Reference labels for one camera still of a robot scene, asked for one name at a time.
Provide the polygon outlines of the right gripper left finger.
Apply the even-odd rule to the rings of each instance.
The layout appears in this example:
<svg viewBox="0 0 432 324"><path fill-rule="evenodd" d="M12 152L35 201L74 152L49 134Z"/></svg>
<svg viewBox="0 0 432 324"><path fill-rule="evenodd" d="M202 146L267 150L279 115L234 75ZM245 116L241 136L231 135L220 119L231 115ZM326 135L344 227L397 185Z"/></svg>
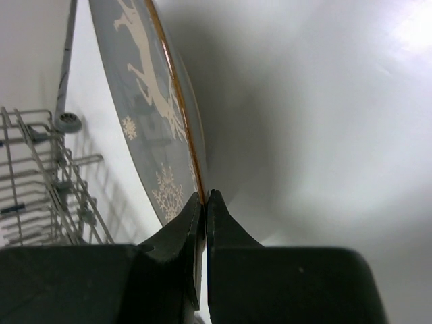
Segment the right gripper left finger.
<svg viewBox="0 0 432 324"><path fill-rule="evenodd" d="M193 323L200 306L203 206L140 244L1 250L2 323Z"/></svg>

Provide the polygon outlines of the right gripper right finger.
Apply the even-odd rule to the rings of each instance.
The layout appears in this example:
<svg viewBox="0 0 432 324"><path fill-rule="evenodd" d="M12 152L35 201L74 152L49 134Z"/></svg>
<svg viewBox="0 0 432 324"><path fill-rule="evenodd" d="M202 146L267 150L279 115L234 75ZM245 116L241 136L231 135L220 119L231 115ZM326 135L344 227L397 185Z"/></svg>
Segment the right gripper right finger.
<svg viewBox="0 0 432 324"><path fill-rule="evenodd" d="M207 205L213 323L387 323L364 257L338 247L266 247L213 190Z"/></svg>

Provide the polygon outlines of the grey plate with deer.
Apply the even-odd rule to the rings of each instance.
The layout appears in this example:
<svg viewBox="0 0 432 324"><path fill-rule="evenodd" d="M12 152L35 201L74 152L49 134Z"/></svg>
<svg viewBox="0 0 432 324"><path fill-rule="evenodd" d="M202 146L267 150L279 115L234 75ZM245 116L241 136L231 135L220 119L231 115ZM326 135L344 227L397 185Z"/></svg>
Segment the grey plate with deer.
<svg viewBox="0 0 432 324"><path fill-rule="evenodd" d="M162 224L206 199L203 123L183 59L154 1L91 1L99 53L124 138Z"/></svg>

